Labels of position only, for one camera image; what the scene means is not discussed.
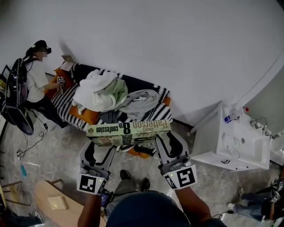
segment person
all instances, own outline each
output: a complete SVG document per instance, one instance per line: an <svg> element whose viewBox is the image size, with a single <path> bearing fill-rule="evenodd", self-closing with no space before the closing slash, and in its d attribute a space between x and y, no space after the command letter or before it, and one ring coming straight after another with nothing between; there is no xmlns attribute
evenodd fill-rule
<svg viewBox="0 0 284 227"><path fill-rule="evenodd" d="M209 207L190 187L176 190L184 213L168 196L149 191L147 178L136 192L131 175L120 171L121 182L115 190L116 196L106 207L106 227L225 227L219 219L213 219ZM98 227L100 222L101 197L89 195L78 227Z"/></svg>
<svg viewBox="0 0 284 227"><path fill-rule="evenodd" d="M43 226L43 220L38 211L34 216L18 216L10 210L4 211L0 216L0 227L29 227Z"/></svg>
<svg viewBox="0 0 284 227"><path fill-rule="evenodd" d="M248 206L236 203L228 203L227 207L235 213L254 218L255 220L276 220L284 216L283 191L279 192L280 198L274 203L271 202L271 192L256 194L253 192L244 193L243 188L239 189L239 197L250 202Z"/></svg>
<svg viewBox="0 0 284 227"><path fill-rule="evenodd" d="M44 95L44 89L51 90L59 87L59 83L49 83L44 71L43 59L47 57L47 44L44 40L37 41L26 52L24 60L37 59L26 65L28 98L25 107L28 110L40 112L48 120L52 120L61 128L68 125L63 122L52 102Z"/></svg>

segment faucet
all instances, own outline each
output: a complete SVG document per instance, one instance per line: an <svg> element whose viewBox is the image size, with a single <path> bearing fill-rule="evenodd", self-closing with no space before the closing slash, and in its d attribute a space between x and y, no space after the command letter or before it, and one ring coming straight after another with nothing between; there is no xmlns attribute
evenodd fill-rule
<svg viewBox="0 0 284 227"><path fill-rule="evenodd" d="M261 117L261 118L258 118L256 120L253 120L253 121L250 121L249 124L250 126L255 126L256 129L260 128L260 126L257 126L257 123L261 120L261 119L264 119L265 120L265 124L262 128L262 131L266 129L267 127L267 118L266 117Z"/></svg>

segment marble floor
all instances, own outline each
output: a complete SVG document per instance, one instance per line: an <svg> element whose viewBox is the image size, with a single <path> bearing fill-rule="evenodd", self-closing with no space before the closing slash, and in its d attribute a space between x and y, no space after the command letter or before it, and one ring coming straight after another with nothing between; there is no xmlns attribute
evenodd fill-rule
<svg viewBox="0 0 284 227"><path fill-rule="evenodd" d="M44 139L27 151L22 164L24 165L27 176L23 178L23 188L19 188L21 201L32 204L30 207L8 204L9 207L18 215L27 215L33 213L37 207L34 204L33 188L39 180L56 180L61 178L63 184L62 190L71 198L80 203L84 203L85 194L76 191L76 176L79 171L79 152L87 138L85 133L72 127L67 126L64 129L56 126L51 121L46 121L43 116L41 120L47 122L48 133ZM33 136L27 136L28 147L35 144L40 137L40 131L44 131L43 125L33 119L35 132ZM188 129L173 123L172 129L182 135L192 148L194 136L188 137ZM21 131L15 126L8 124L0 144L0 150L5 154L0 154L1 175L4 177L1 184L7 184L21 180L20 163L17 159L16 152L18 149L24 150L26 140ZM96 159L104 156L106 148L97 150ZM226 203L231 201L236 195L238 188L242 186L245 191L257 191L266 187L271 179L279 174L279 168L271 164L269 170L252 170L247 172L230 172L226 169L196 162L198 183L192 188L197 195L203 199L210 207L212 215L220 214L227 211ZM132 156L128 153L116 153L110 167L111 176L106 188L109 191L115 190L118 185L119 171L122 168L127 169L134 176L137 183L144 177L151 181L151 189L158 190L171 196L178 202L174 191L169 187L165 179L160 175L158 170L158 156L153 158L142 159ZM56 227L57 225L43 216L45 227ZM224 223L228 227L234 226L269 226L269 222L259 223L251 218L238 214L226 215Z"/></svg>

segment white sink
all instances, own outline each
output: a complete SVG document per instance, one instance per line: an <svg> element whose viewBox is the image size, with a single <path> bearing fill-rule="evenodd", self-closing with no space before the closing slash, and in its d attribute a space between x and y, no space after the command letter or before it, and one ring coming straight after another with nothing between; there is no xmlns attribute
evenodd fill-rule
<svg viewBox="0 0 284 227"><path fill-rule="evenodd" d="M270 137L250 126L253 119L246 114L225 123L223 105L196 126L192 159L233 171L269 169Z"/></svg>

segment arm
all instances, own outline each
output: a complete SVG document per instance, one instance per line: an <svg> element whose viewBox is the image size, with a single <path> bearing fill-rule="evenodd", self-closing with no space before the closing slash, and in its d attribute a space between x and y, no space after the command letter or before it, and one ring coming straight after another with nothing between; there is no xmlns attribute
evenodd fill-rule
<svg viewBox="0 0 284 227"><path fill-rule="evenodd" d="M271 204L269 219L274 220L274 204Z"/></svg>
<svg viewBox="0 0 284 227"><path fill-rule="evenodd" d="M186 217L193 227L199 226L212 218L209 207L190 187L176 190L176 194Z"/></svg>
<svg viewBox="0 0 284 227"><path fill-rule="evenodd" d="M78 220L78 227L99 227L101 219L101 196L89 195Z"/></svg>
<svg viewBox="0 0 284 227"><path fill-rule="evenodd" d="M48 83L47 85L44 85L44 89L46 90L52 90L59 86L59 83Z"/></svg>

